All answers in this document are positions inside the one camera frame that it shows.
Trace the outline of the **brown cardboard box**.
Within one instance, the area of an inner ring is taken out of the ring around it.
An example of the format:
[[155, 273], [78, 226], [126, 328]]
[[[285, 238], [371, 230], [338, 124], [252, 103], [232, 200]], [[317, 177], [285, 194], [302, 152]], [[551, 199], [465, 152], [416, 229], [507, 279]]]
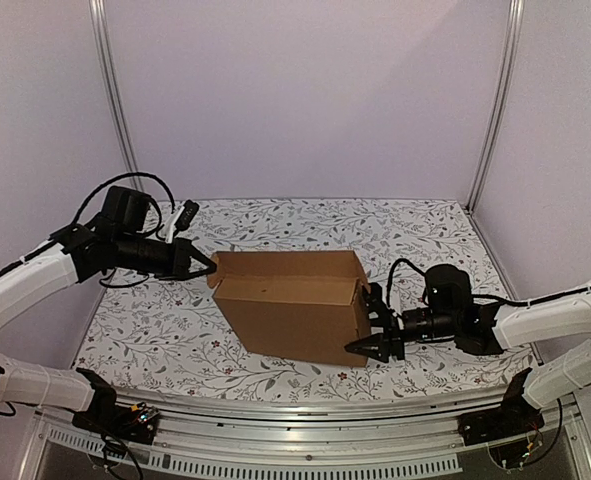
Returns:
[[257, 251], [213, 254], [213, 300], [244, 348], [256, 354], [363, 368], [345, 346], [371, 334], [357, 254]]

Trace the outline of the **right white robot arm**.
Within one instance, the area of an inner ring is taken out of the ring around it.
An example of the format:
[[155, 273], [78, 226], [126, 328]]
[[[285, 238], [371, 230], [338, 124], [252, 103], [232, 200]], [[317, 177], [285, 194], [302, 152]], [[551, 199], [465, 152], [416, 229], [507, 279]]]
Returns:
[[511, 380], [491, 421], [502, 436], [514, 435], [531, 413], [591, 384], [591, 281], [515, 301], [473, 293], [469, 275], [452, 264], [438, 264], [419, 274], [424, 305], [402, 313], [390, 305], [390, 284], [364, 288], [370, 323], [379, 331], [346, 344], [346, 352], [387, 362], [404, 359], [409, 342], [452, 341], [467, 354], [492, 356], [533, 342], [588, 335], [579, 346]]

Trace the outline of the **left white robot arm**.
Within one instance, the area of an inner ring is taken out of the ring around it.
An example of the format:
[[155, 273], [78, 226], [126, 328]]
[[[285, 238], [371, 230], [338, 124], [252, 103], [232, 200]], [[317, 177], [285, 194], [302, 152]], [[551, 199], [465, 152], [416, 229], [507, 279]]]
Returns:
[[[147, 230], [148, 194], [113, 182], [100, 211], [87, 223], [78, 219], [0, 271], [0, 330], [51, 295], [99, 273], [133, 270], [146, 278], [185, 281], [215, 273], [215, 263], [180, 237], [199, 207], [185, 202], [168, 220]], [[81, 412], [103, 434], [123, 426], [116, 392], [91, 370], [58, 370], [0, 354], [0, 403], [49, 406]]]

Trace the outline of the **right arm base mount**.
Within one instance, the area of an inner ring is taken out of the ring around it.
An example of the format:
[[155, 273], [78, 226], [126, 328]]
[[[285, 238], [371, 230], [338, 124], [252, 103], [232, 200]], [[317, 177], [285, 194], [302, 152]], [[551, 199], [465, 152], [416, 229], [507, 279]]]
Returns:
[[[462, 414], [457, 418], [457, 431], [466, 446], [539, 433], [545, 425], [541, 410], [532, 407], [523, 398], [524, 384], [531, 371], [528, 368], [513, 377], [497, 407]], [[522, 438], [514, 443], [492, 447], [489, 454], [498, 467], [513, 469], [525, 465], [534, 446], [531, 440]]]

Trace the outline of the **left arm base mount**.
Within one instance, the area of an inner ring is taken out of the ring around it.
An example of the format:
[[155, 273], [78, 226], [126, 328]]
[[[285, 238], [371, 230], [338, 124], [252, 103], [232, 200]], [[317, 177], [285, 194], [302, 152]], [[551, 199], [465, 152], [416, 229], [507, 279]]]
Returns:
[[74, 413], [74, 427], [124, 441], [153, 444], [160, 420], [156, 407], [145, 402], [118, 405], [116, 391], [98, 374], [83, 368], [77, 368], [76, 372], [90, 382], [93, 396], [86, 410]]

